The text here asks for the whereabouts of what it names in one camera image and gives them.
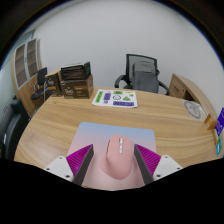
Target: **black box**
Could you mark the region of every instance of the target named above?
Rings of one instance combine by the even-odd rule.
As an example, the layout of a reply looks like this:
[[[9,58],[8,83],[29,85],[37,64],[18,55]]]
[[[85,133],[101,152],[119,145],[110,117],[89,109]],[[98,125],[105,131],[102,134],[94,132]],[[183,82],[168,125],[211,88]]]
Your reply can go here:
[[[85,80],[91,75],[90,62],[74,63],[61,68],[62,80]]]
[[[45,80],[48,89],[51,91],[51,96],[62,96],[61,91],[61,71],[60,69],[54,70],[45,75]]]
[[[61,89],[66,99],[90,98],[93,93],[93,75],[86,80],[63,80]]]

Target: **office chair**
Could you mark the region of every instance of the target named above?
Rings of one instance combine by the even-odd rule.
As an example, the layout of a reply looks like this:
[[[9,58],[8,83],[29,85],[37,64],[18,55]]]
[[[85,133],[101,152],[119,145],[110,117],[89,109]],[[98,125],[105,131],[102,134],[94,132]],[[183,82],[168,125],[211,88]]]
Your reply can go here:
[[[0,158],[14,160],[17,145],[29,120],[22,101],[12,100],[0,123]]]
[[[126,82],[124,89],[135,89],[147,92],[158,93],[159,86],[166,90],[168,87],[158,80],[159,70],[155,58],[142,55],[126,54],[126,74],[121,75],[115,81],[115,88],[119,88],[121,80]]]
[[[36,88],[36,91],[31,96],[31,100],[34,100],[35,111],[36,111],[35,101],[44,94],[44,102],[45,102],[45,93],[47,93],[48,96],[50,95],[50,91],[47,89],[45,75],[47,75],[47,67],[42,68],[37,72],[37,82],[34,85],[34,90]]]

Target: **cabinet drawer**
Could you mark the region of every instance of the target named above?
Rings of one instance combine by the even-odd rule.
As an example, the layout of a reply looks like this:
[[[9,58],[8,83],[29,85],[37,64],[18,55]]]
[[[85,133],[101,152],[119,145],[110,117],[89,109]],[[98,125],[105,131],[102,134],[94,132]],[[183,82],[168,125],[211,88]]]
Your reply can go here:
[[[176,80],[174,77],[171,80],[169,90],[170,90],[170,95],[177,98],[184,98],[184,94],[186,92],[185,87],[182,86],[182,84],[179,83],[179,81]]]

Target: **pink mouse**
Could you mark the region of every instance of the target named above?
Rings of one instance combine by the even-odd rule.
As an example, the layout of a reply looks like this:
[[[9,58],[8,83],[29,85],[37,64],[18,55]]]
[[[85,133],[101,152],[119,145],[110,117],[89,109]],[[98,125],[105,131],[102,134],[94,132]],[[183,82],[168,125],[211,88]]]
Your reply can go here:
[[[112,135],[100,168],[114,179],[122,180],[131,172],[132,157],[131,140],[125,136]]]

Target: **mouse pad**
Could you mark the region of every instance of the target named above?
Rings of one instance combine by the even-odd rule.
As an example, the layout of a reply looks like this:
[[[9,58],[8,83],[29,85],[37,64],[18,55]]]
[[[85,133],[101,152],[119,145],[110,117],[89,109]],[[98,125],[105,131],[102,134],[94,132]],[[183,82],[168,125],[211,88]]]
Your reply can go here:
[[[131,140],[132,152],[134,152],[134,144],[144,146],[145,148],[156,152],[153,130],[82,122],[77,129],[67,154],[68,156],[87,145],[93,144],[94,155],[82,185],[94,189],[110,191],[145,186],[134,153],[132,157],[131,172],[122,180],[112,178],[100,168],[100,162],[106,155],[108,142],[112,135],[122,135],[129,138]]]

